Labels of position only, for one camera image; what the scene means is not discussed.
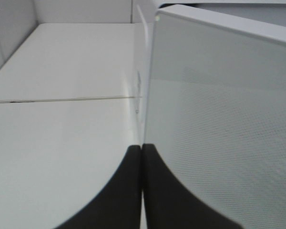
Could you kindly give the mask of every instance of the dark curved shape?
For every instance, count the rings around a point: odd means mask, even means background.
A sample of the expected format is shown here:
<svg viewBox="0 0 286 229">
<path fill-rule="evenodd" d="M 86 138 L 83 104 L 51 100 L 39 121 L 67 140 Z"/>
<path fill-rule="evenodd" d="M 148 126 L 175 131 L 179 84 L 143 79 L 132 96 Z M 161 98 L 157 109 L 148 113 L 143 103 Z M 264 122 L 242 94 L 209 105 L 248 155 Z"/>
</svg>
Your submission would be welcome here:
<svg viewBox="0 0 286 229">
<path fill-rule="evenodd" d="M 57 229 L 138 229 L 141 192 L 141 148 L 130 146 L 100 193 Z"/>
<path fill-rule="evenodd" d="M 143 145 L 143 190 L 148 229 L 241 229 L 214 211 L 171 173 L 154 145 Z"/>
</svg>

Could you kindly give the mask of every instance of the textured glass panel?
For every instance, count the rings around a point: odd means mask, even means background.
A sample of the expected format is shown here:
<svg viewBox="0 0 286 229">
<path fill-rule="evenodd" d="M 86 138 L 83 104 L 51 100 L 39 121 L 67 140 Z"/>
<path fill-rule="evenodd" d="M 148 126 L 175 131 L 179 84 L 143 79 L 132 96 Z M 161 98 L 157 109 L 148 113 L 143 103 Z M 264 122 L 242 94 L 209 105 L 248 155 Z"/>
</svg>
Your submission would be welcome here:
<svg viewBox="0 0 286 229">
<path fill-rule="evenodd" d="M 244 228 L 286 229 L 286 44 L 156 18 L 145 142 Z"/>
</svg>

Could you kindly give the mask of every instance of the white shelf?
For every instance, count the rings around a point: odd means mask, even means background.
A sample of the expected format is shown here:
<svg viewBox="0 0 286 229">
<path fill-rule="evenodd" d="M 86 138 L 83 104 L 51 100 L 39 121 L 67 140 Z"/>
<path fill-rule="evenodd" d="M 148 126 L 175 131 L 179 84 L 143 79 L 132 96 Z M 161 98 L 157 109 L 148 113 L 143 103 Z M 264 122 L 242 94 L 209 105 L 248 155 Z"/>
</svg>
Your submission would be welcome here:
<svg viewBox="0 0 286 229">
<path fill-rule="evenodd" d="M 0 229 L 50 229 L 138 144 L 131 99 L 0 104 Z"/>
<path fill-rule="evenodd" d="M 130 96 L 132 24 L 41 24 L 0 70 L 0 101 Z"/>
</svg>

